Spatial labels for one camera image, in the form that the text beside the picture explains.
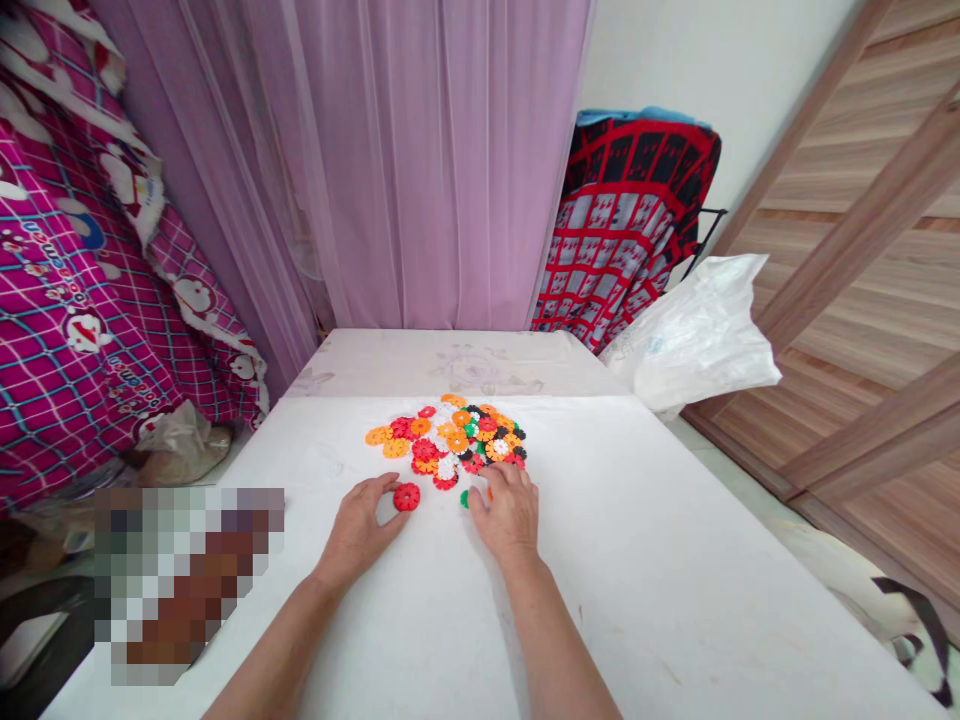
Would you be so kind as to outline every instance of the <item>metal rack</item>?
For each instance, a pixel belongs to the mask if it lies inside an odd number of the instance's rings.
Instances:
[[[710,230],[707,232],[707,236],[703,239],[703,242],[697,245],[697,250],[696,252],[693,253],[693,262],[691,262],[690,265],[687,266],[687,271],[683,274],[683,277],[681,278],[681,282],[683,280],[686,280],[687,275],[693,272],[693,268],[697,266],[697,261],[700,260],[700,255],[703,254],[704,249],[706,249],[707,247],[707,243],[710,242],[710,237],[713,235],[713,231],[716,230],[717,225],[720,224],[720,219],[730,211],[727,210],[726,208],[721,208],[719,210],[713,210],[711,208],[701,208],[700,212],[713,213],[714,215],[716,215],[716,217],[713,218],[713,223],[710,225]]]

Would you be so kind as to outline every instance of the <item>pink curtain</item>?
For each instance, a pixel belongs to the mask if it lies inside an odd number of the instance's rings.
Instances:
[[[525,327],[591,4],[94,0],[131,73],[158,78],[131,112],[172,192],[172,166],[195,167],[206,198],[177,199],[198,242],[206,202],[207,255],[237,268],[238,305],[292,366],[306,308],[341,327]],[[179,153],[153,138],[171,115]]]

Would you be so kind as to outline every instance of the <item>pink cartoon fabric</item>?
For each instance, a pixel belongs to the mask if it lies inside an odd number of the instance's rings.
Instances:
[[[256,428],[266,364],[163,192],[80,0],[0,24],[0,501],[22,508],[189,399]]]

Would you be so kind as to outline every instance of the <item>wooden panel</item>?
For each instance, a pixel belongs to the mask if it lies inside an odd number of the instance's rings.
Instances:
[[[737,393],[717,427],[776,470],[879,404],[890,390],[796,350],[776,387]]]
[[[793,346],[895,389],[960,351],[960,234],[904,233]]]
[[[960,453],[851,499],[843,512],[926,584],[960,601]]]
[[[921,580],[915,574],[913,562],[910,558],[898,559],[893,557],[889,551],[881,546],[881,543],[884,543],[883,538],[877,538],[874,533],[871,533],[873,537],[868,537],[863,530],[855,526],[856,521],[854,519],[845,518],[840,513],[831,510],[809,493],[799,495],[789,504],[791,508],[807,518],[814,526],[842,540],[877,565],[885,574],[929,597],[947,628],[950,640],[954,645],[960,645],[960,601],[953,596],[948,599]]]
[[[723,450],[740,467],[750,473],[761,485],[781,499],[792,497],[795,493],[790,483],[756,455],[736,442],[710,420],[706,420],[691,407],[684,408],[682,417],[699,431],[707,440]]]
[[[870,45],[960,17],[960,0],[897,0],[887,11]]]
[[[757,325],[775,351],[792,344],[960,176],[953,91],[764,309]]]
[[[743,229],[736,252],[770,255],[754,279],[753,311],[766,307],[787,279],[833,228],[837,216],[758,210]]]
[[[960,218],[960,182],[941,195],[929,213],[934,217]]]
[[[750,186],[747,194],[740,201],[733,217],[723,227],[713,249],[715,254],[725,255],[730,251],[733,243],[740,235],[740,231],[743,230],[753,212],[760,206],[763,196],[767,194],[770,186],[783,171],[794,151],[800,146],[804,135],[807,134],[820,110],[833,95],[843,76],[860,57],[892,4],[892,0],[875,0],[863,3],[849,31],[840,41],[823,73],[790,122],[790,126],[764,163],[757,179],[754,180],[753,185]]]
[[[863,412],[779,472],[791,485],[809,487],[955,403],[960,403],[960,353]]]
[[[960,405],[952,405],[818,480],[810,492],[832,505],[846,502],[957,449]]]
[[[868,48],[761,202],[846,212],[960,77],[960,19]]]

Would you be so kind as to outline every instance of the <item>hand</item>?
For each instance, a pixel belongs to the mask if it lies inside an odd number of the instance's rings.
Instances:
[[[369,478],[344,496],[313,577],[345,593],[383,554],[413,514],[397,513],[385,525],[377,524],[377,502],[400,486],[398,477]]]
[[[501,571],[515,565],[528,566],[540,560],[537,553],[537,517],[540,489],[530,482],[526,470],[510,463],[494,463],[480,470],[493,493],[490,509],[480,491],[471,488],[470,514],[484,544],[493,553]]]

